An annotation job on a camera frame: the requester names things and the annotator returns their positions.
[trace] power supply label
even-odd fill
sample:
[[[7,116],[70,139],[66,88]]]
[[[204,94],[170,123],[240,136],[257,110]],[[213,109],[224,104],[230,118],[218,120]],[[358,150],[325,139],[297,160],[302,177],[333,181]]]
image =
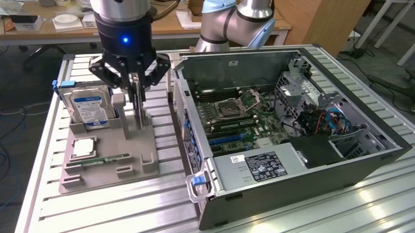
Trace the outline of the power supply label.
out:
[[[273,151],[245,157],[245,162],[256,182],[286,175],[285,168]]]

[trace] wooden cabinet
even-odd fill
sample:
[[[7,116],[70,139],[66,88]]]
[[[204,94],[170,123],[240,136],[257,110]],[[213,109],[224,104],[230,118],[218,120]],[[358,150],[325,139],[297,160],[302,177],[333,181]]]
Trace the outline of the wooden cabinet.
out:
[[[292,24],[285,45],[320,44],[336,56],[369,0],[274,0]]]

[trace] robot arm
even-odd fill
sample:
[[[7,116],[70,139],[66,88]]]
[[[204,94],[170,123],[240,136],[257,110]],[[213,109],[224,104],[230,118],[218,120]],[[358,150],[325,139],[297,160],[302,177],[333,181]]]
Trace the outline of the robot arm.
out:
[[[149,15],[149,0],[91,0],[102,55],[91,60],[89,71],[111,88],[121,88],[129,97],[136,112],[136,122],[142,127],[145,114],[142,101],[144,90],[156,85],[170,64],[168,56],[156,54],[152,46],[150,23],[161,19],[178,5],[180,0],[157,16]],[[152,62],[157,65],[145,75]],[[107,64],[118,73],[106,68]]]
[[[229,50],[228,41],[258,49],[274,25],[273,0],[205,0],[196,52]]]

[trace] red cable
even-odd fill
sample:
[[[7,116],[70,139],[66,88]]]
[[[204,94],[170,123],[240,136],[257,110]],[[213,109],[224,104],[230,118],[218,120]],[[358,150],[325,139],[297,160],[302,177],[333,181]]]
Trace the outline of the red cable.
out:
[[[318,121],[317,121],[317,126],[316,126],[316,132],[313,134],[317,133],[318,131],[318,126],[320,126],[320,120],[321,120],[321,116],[324,115],[324,113],[320,114],[320,117],[318,117]]]

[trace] green circuit board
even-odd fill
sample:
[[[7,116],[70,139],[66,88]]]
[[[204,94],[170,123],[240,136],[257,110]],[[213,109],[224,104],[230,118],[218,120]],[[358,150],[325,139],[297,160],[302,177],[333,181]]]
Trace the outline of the green circuit board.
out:
[[[214,156],[277,145],[288,138],[280,120],[268,104],[268,94],[241,90],[238,98],[198,102],[196,108]]]

